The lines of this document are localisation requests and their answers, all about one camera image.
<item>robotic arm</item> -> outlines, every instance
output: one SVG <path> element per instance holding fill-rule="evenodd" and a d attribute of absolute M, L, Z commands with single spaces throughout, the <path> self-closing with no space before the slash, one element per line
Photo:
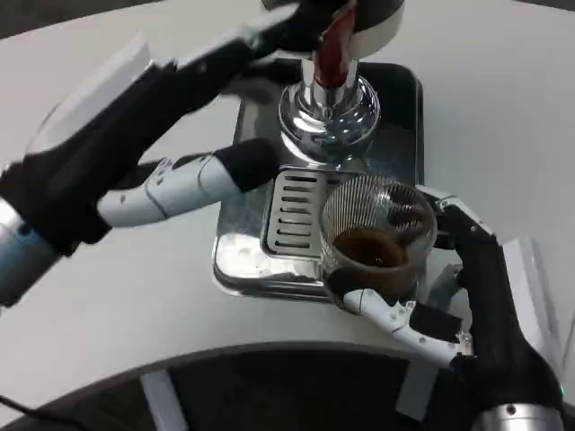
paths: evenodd
<path fill-rule="evenodd" d="M 337 9 L 329 3 L 283 6 L 165 64 L 136 40 L 61 102 L 24 159 L 0 178 L 0 305 L 17 303 L 62 256 L 112 227 L 164 220 L 274 178 L 277 157 L 261 139 L 177 161 L 138 161 L 242 72 L 257 74 L 261 58 L 278 49 L 311 53 Z"/>
<path fill-rule="evenodd" d="M 418 186 L 437 210 L 436 247 L 463 262 L 471 333 L 427 305 L 389 304 L 345 268 L 329 288 L 347 311 L 362 315 L 430 361 L 451 368 L 467 388 L 476 431 L 562 430 L 558 342 L 550 329 L 534 244 L 499 245 L 493 231 L 459 198 Z"/>

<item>drip tray grate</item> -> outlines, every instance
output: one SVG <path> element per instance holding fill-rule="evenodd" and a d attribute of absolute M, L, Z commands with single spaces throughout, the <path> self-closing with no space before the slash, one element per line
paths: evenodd
<path fill-rule="evenodd" d="M 319 217 L 330 189 L 353 173 L 283 171 L 276 178 L 266 235 L 268 249 L 278 255 L 319 258 Z"/>

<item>stainless steel tray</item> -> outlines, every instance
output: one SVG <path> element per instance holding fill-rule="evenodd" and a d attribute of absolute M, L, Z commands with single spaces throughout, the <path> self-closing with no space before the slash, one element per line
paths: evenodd
<path fill-rule="evenodd" d="M 294 60 L 293 66 L 298 69 L 298 62 Z M 214 272 L 230 293 L 327 301 L 320 279 L 316 220 L 329 187 L 353 172 L 381 173 L 410 184 L 423 182 L 420 82 L 409 69 L 392 64 L 361 63 L 359 74 L 377 92 L 381 119 L 375 141 L 365 153 L 337 167 L 306 159 L 281 134 L 279 89 L 270 88 L 271 97 L 260 102 L 242 102 L 234 142 L 266 137 L 276 143 L 282 173 L 275 181 L 222 203 Z M 302 186 L 301 178 L 315 180 Z M 290 204 L 284 208 L 295 208 L 286 213 L 292 221 L 305 223 L 281 223 L 282 203 Z"/>

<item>brown liquid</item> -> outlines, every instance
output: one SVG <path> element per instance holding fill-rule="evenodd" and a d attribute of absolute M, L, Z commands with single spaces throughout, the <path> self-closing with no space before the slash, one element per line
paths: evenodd
<path fill-rule="evenodd" d="M 349 229 L 333 245 L 348 258 L 370 267 L 399 267 L 409 260 L 405 248 L 379 229 Z"/>

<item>table surface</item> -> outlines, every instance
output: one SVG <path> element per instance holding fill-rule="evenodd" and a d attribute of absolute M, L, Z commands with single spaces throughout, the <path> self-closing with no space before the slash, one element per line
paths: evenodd
<path fill-rule="evenodd" d="M 196 8 L 170 0 L 1 41 L 0 163 L 22 157 L 54 104 L 139 31 L 158 57 L 181 57 L 259 13 L 259 3 L 210 0 Z M 567 347 L 575 309 L 575 200 L 566 181 L 575 156 L 575 14 L 503 0 L 406 4 L 399 35 L 369 60 L 408 66 L 423 82 L 427 183 L 464 198 L 503 240 L 529 234 L 539 241 Z M 212 103 L 146 158 L 228 145 L 237 107 L 233 99 Z M 211 267 L 217 212 L 212 206 L 117 231 L 61 262 L 0 319 L 0 393 L 39 406 L 135 367 L 215 347 L 396 347 L 328 304 L 224 294 Z M 431 267 L 452 258 L 436 253 Z M 572 371 L 575 357 L 566 350 Z M 572 403 L 575 373 L 565 378 Z M 0 425 L 16 416 L 0 409 Z"/>

